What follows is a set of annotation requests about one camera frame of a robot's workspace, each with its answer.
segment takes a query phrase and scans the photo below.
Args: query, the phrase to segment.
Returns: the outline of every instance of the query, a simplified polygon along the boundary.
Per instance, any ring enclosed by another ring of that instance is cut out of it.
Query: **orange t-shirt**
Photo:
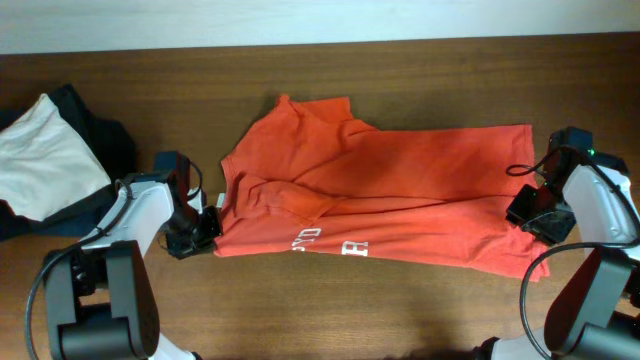
[[[219,256],[287,250],[470,267],[522,277],[546,247],[506,209],[533,175],[530,125],[380,131],[348,98],[282,96],[222,161]],[[549,274],[546,263],[532,280]]]

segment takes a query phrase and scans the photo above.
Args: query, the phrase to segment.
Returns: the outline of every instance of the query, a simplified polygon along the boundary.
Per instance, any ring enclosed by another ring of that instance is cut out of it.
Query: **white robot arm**
[[[615,311],[621,297],[640,307],[640,223],[626,166],[622,159],[596,154],[591,133],[575,128],[553,134],[547,156],[525,173],[543,164],[545,184],[525,186],[507,219],[550,244],[563,241],[577,223],[583,243],[554,247],[539,259],[578,248],[588,249],[588,258],[556,298],[544,330],[529,329],[525,277],[520,311],[527,334],[490,340],[484,344],[490,351],[477,358],[640,359],[637,319]]]
[[[177,152],[159,153],[154,172],[131,174],[118,198],[89,235],[51,254],[43,267],[47,324],[54,360],[197,360],[160,334],[158,309],[142,258],[158,231],[169,253],[183,259],[211,252],[220,226],[213,207],[205,208],[200,187],[189,192],[194,166]],[[38,279],[34,283],[37,289]],[[109,289],[110,302],[85,306],[80,298]],[[27,346],[32,358],[30,309]]]
[[[615,312],[623,294],[640,307],[640,222],[624,162],[595,154],[592,147],[590,133],[568,128],[551,136],[548,154],[539,164],[515,165],[527,168],[521,173],[508,169],[518,176],[538,172],[544,165],[540,174],[546,180],[538,189],[525,186],[520,191],[508,209],[508,221],[550,245],[564,241],[577,223],[584,242],[553,247],[534,261],[521,291],[526,334],[488,340],[474,352],[477,360],[640,359],[636,319]],[[204,208],[200,188],[188,194],[189,166],[178,153],[161,153],[157,171],[125,179],[115,205],[96,230],[48,259],[27,303],[32,359],[37,356],[30,309],[43,279],[53,359],[199,359],[160,334],[142,262],[158,230],[167,232],[167,250],[179,259],[215,247],[213,239],[220,234],[216,212]],[[546,257],[576,248],[593,251],[554,302],[544,331],[531,331],[525,312],[531,272]],[[111,290],[110,303],[81,305],[80,297],[101,287]]]

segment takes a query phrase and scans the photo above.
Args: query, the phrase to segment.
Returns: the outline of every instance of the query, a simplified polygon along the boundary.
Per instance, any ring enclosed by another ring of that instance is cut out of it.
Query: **wood grain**
[[[382,129],[532,123],[539,157],[551,132],[578,126],[640,171],[636,33],[0,57],[1,107],[67,82],[126,126],[141,170],[156,151],[180,150],[211,195],[224,191],[220,159],[280,93],[349,96],[354,114]],[[27,289],[43,255],[72,241],[0,244],[0,358],[26,358]],[[582,258],[557,256],[552,277],[532,286],[534,325]],[[177,261],[155,245],[145,262],[162,331],[205,359],[426,356],[522,333],[519,282],[468,269],[303,253]],[[35,310],[46,356],[41,301]]]

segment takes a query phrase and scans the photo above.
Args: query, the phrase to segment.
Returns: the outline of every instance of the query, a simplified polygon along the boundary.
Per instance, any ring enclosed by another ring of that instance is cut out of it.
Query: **white wall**
[[[0,53],[640,30],[640,0],[0,0]]]

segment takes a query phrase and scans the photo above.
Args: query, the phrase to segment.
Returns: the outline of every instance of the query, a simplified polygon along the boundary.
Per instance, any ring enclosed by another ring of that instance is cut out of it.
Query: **black cloth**
[[[87,143],[112,182],[136,172],[136,145],[122,124],[94,116],[71,85],[64,85],[48,96],[58,107],[60,116]],[[13,110],[0,111],[0,131],[21,114]],[[86,235],[104,217],[115,198],[113,186],[107,186],[43,221],[15,216],[8,204],[0,201],[0,241],[31,232],[58,236]]]

